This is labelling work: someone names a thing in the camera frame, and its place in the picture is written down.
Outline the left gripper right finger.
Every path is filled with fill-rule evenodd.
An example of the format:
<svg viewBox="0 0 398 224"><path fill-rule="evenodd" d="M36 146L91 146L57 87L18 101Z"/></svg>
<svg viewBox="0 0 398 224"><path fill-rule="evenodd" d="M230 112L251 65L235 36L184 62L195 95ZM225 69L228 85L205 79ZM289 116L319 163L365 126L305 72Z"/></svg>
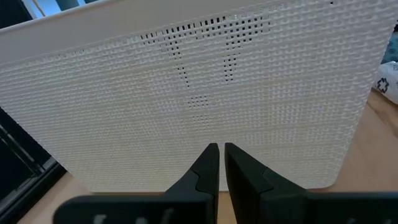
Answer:
<svg viewBox="0 0 398 224"><path fill-rule="evenodd" d="M397 223L395 192L311 192L230 142L224 163L237 223Z"/></svg>

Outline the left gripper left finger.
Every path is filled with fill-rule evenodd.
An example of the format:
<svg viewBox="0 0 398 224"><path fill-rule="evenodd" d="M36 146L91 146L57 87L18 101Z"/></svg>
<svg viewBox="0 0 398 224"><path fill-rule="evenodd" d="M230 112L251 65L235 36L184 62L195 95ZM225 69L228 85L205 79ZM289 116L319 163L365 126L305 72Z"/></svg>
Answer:
<svg viewBox="0 0 398 224"><path fill-rule="evenodd" d="M159 195L86 195L59 206L56 224L216 223L220 150L210 143L189 170Z"/></svg>

